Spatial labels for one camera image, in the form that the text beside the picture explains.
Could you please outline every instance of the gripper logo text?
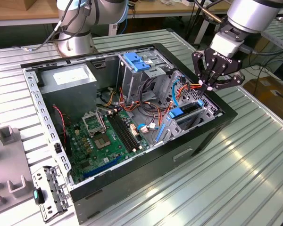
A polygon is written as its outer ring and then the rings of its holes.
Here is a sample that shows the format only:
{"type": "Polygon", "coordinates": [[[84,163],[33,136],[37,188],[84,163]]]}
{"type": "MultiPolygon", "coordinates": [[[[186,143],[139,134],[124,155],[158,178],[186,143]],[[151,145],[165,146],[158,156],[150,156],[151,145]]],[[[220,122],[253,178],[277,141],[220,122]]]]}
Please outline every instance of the gripper logo text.
{"type": "Polygon", "coordinates": [[[229,59],[229,58],[227,58],[227,57],[225,57],[225,56],[223,56],[223,55],[217,53],[216,51],[215,51],[215,53],[213,53],[213,55],[219,56],[220,58],[226,60],[226,61],[229,62],[230,64],[232,63],[232,60],[231,60],[231,59],[229,59]]]}

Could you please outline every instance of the desk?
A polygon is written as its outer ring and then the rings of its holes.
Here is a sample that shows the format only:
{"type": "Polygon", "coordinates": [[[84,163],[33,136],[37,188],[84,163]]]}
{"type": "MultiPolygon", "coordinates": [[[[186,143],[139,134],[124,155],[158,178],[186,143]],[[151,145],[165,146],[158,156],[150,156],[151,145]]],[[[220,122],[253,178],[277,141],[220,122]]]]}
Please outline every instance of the desk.
{"type": "MultiPolygon", "coordinates": [[[[94,39],[99,52],[161,42],[192,71],[195,49],[174,32],[94,39]]],[[[20,64],[59,58],[52,44],[0,49],[0,126],[20,129],[34,173],[54,165],[20,64]]],[[[216,92],[237,113],[199,155],[88,220],[84,226],[273,225],[283,222],[283,121],[240,87],[216,92]]],[[[0,214],[0,226],[78,226],[74,208],[44,224],[30,199],[0,214]]]]}
{"type": "MultiPolygon", "coordinates": [[[[211,8],[214,13],[225,13],[229,4],[221,2],[211,8]]],[[[159,0],[154,2],[141,1],[135,6],[135,18],[189,16],[192,7],[182,3],[167,6],[159,0]]],[[[133,17],[133,11],[129,10],[128,18],[133,17]]],[[[25,25],[25,24],[51,24],[58,22],[58,8],[55,0],[37,0],[27,11],[19,11],[11,8],[0,7],[0,26],[25,25]]]]}

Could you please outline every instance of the ram slot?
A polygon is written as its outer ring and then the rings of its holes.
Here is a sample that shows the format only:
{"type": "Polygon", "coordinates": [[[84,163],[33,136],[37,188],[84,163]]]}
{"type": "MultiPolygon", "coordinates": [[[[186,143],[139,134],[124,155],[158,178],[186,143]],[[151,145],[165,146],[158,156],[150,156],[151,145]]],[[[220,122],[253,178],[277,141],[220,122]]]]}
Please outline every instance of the ram slot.
{"type": "Polygon", "coordinates": [[[137,142],[118,115],[108,116],[108,121],[111,123],[113,129],[125,145],[128,152],[132,152],[133,149],[138,148],[137,142]]]}

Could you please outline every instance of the blue cable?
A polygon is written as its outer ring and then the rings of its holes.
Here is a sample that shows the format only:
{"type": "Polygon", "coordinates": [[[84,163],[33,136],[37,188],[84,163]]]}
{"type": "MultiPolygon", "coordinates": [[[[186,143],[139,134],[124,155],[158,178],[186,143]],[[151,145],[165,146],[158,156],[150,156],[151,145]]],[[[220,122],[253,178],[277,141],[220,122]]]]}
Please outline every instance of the blue cable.
{"type": "Polygon", "coordinates": [[[137,131],[139,131],[143,126],[146,126],[146,124],[140,124],[140,125],[137,127],[137,131]]]}
{"type": "Polygon", "coordinates": [[[140,125],[138,125],[137,131],[139,131],[139,130],[141,129],[141,127],[143,127],[143,126],[146,126],[146,124],[140,124],[140,125]]]}
{"type": "Polygon", "coordinates": [[[176,85],[176,83],[177,83],[178,81],[180,81],[180,80],[177,79],[177,80],[173,83],[173,85],[172,85],[172,99],[173,99],[173,101],[174,101],[174,103],[175,103],[176,106],[179,106],[179,104],[178,104],[178,102],[177,102],[177,100],[176,100],[176,98],[175,98],[175,85],[176,85]]]}
{"type": "Polygon", "coordinates": [[[124,27],[124,29],[123,29],[123,31],[120,33],[120,34],[122,34],[122,33],[124,33],[124,31],[126,30],[126,28],[127,28],[127,18],[126,18],[126,24],[125,24],[125,27],[124,27]]]}

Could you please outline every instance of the motherboard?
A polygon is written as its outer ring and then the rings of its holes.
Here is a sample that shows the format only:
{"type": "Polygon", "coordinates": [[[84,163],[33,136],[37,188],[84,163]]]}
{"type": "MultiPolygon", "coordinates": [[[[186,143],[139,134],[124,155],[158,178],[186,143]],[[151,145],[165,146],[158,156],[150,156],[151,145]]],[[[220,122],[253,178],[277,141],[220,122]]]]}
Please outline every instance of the motherboard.
{"type": "Polygon", "coordinates": [[[71,175],[77,184],[124,160],[147,150],[149,144],[139,134],[127,112],[99,112],[85,115],[66,127],[71,152],[71,175]]]}

